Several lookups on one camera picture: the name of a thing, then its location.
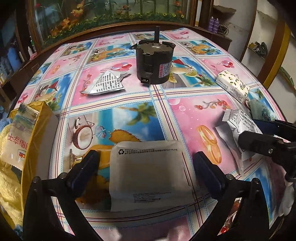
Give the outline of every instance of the tablecloth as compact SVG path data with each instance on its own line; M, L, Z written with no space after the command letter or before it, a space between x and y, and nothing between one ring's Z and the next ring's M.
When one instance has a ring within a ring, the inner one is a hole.
M270 225L277 217L283 192L283 173L269 160L259 160L242 177L225 142L215 130L226 109L249 113L248 101L257 98L269 108L271 117L284 120L265 88L233 56L205 37L186 28L162 31L160 40L176 44L170 79L146 86L136 76L135 51L129 47L153 32L107 36L60 46L39 68L22 93L21 102L45 100L59 117L52 150L49 178L70 169L70 153L83 156L90 148L109 150L120 141L179 140L185 146L183 163L195 202L191 205L111 213L108 163L91 179L78 205L104 240L189 240L216 204L192 165L192 153L204 151L215 162L200 130L217 139L222 162L219 167L237 179L258 177L263 185ZM106 70L130 71L122 80L125 90L90 96L81 93ZM229 70L250 87L244 104L215 84L217 74ZM59 219L72 232L59 203L53 198Z

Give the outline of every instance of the bolt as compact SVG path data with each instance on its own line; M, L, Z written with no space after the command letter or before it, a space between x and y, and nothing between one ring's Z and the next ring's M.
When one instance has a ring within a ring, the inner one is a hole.
M67 173L66 173L66 172L62 172L62 173L59 175L59 178L60 178L60 179L64 179L64 178L66 178L66 176L67 176Z
M253 181L256 183L256 184L259 184L260 183L260 180L258 178L253 178Z
M34 183L36 183L36 182L38 182L38 181L40 181L40 180L41 180L40 177L34 177L34 178L33 178L33 182L34 182Z
M227 178L228 180L233 180L233 179L234 179L234 176L231 175L231 174L226 174L226 178Z

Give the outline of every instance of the flower branch print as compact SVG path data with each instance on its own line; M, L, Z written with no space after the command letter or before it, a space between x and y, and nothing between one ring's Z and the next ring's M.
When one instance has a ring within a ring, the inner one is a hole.
M217 101L211 101L209 103L203 101L203 103L206 105L205 107L202 105L195 105L194 107L198 110L206 109L208 107L210 107L211 109L216 109L216 106L221 106L223 110L231 109L230 105L228 105L225 100L217 99Z

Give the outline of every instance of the glass panel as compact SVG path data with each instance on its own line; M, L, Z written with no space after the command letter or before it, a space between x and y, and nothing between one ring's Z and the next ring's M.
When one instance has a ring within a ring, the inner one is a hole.
M43 47L97 26L130 21L188 23L190 0L32 0Z

